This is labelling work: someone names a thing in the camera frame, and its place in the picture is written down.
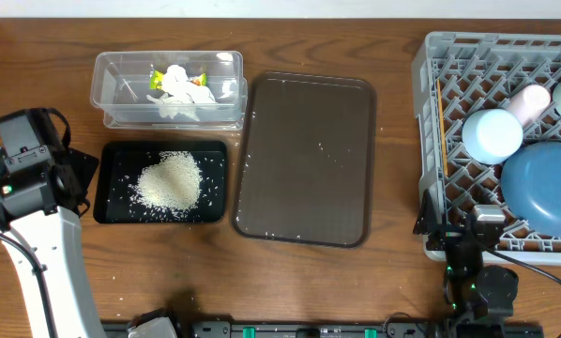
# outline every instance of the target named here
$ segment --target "green light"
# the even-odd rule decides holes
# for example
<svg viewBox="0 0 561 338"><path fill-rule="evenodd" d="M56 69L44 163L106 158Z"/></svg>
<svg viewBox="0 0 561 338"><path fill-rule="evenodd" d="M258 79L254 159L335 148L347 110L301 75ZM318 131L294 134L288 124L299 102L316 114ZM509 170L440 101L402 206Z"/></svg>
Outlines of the green light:
<svg viewBox="0 0 561 338"><path fill-rule="evenodd" d="M255 328L243 328L243 338L255 338Z"/></svg>
<svg viewBox="0 0 561 338"><path fill-rule="evenodd" d="M365 329L364 330L364 338L376 338L376 330L374 329Z"/></svg>
<svg viewBox="0 0 561 338"><path fill-rule="evenodd" d="M11 188L10 185L7 185L7 186L1 187L1 191L3 192L3 194L8 194L8 193L12 192L13 189Z"/></svg>

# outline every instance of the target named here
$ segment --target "plastic tray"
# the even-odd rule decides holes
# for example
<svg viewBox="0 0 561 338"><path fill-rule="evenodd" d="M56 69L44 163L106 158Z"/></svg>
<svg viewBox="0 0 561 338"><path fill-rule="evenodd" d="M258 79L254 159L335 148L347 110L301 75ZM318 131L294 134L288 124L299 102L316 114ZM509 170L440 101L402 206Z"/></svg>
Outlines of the plastic tray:
<svg viewBox="0 0 561 338"><path fill-rule="evenodd" d="M235 230L248 238L361 245L370 233L374 89L355 79L268 72L252 96Z"/></svg>
<svg viewBox="0 0 561 338"><path fill-rule="evenodd" d="M183 67L189 76L205 73L216 103L162 106L148 100L147 95L159 98L164 93L149 88L153 72L165 73L171 65ZM104 111L103 123L109 128L240 129L246 102L239 52L106 52L95 63L91 104Z"/></svg>
<svg viewBox="0 0 561 338"><path fill-rule="evenodd" d="M439 131L437 80L442 86L448 168L443 168ZM497 246L502 254L533 264L561 265L561 238L534 232L517 220L499 186L502 165L480 164L462 144L462 125L472 113L507 107L509 99L530 84L553 91L561 82L561 36L433 32L412 64L415 117L420 129L422 177L420 196L429 189L439 218L456 219L490 196L508 218ZM524 130L523 145L561 142L561 116L553 102L540 119ZM444 260L443 252L425 252ZM487 262L503 262L486 254Z"/></svg>
<svg viewBox="0 0 561 338"><path fill-rule="evenodd" d="M151 216L146 207L130 201L133 190L129 185L137 184L145 167L160 162L161 151L187 151L202 171L197 208L184 217L170 211ZM226 167L226 146L220 141L109 143L101 153L93 217L99 223L216 222L224 214Z"/></svg>

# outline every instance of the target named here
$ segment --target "plastic container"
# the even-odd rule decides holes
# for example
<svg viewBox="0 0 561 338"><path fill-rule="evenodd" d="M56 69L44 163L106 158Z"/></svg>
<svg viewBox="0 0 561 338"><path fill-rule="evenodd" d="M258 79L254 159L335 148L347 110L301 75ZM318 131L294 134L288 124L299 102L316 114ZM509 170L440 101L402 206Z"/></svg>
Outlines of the plastic container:
<svg viewBox="0 0 561 338"><path fill-rule="evenodd" d="M157 105L163 91L149 88L155 70L179 65L189 76L207 75L216 103ZM97 57L91 104L104 111L108 128L240 129L247 103L243 56L239 52L107 52ZM159 109L176 110L174 118ZM190 118L196 115L198 120Z"/></svg>
<svg viewBox="0 0 561 338"><path fill-rule="evenodd" d="M446 125L447 166L442 164L437 80ZM561 36L432 32L412 64L414 113L418 119L422 155L420 197L429 190L437 221L448 222L486 196L506 214L508 226L497 250L532 264L561 265L561 237L540 234L518 219L505 202L499 177L501 165L471 159L462 144L462 126L472 113L505 108L510 98L529 85L552 91L561 83ZM537 121L523 129L523 146L561 142L561 116L554 100ZM426 251L433 260L443 252ZM489 263L504 261L485 253Z"/></svg>

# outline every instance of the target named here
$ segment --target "rice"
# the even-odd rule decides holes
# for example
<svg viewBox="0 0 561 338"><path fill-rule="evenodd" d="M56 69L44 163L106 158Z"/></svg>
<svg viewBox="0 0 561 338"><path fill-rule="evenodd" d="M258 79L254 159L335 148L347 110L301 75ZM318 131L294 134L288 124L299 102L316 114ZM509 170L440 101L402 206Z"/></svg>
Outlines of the rice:
<svg viewBox="0 0 561 338"><path fill-rule="evenodd" d="M186 151L162 151L159 156L160 163L141 172L130 200L156 211L172 211L175 217L186 216L197 207L201 170Z"/></svg>

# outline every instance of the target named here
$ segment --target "dish rack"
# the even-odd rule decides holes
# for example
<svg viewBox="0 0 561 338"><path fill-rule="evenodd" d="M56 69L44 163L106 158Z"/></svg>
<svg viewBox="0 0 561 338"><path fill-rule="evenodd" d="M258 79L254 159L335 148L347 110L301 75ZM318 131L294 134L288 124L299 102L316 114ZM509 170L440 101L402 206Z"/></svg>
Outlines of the dish rack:
<svg viewBox="0 0 561 338"><path fill-rule="evenodd" d="M444 108L447 168L442 161L437 81ZM559 82L561 36L432 32L425 38L412 64L422 154L418 188L420 198L429 189L438 222L444 215L454 222L472 210L478 196L485 196L502 208L508 220L497 245L500 253L532 264L561 265L561 238L535 232L509 210L499 184L503 165L471 159L462 144L463 122L472 113L507 107L509 98L527 85L542 85L552 92ZM555 102L524 129L523 146L536 142L561 142L561 116ZM424 250L433 260L445 260L443 252ZM486 262L504 263L485 254Z"/></svg>

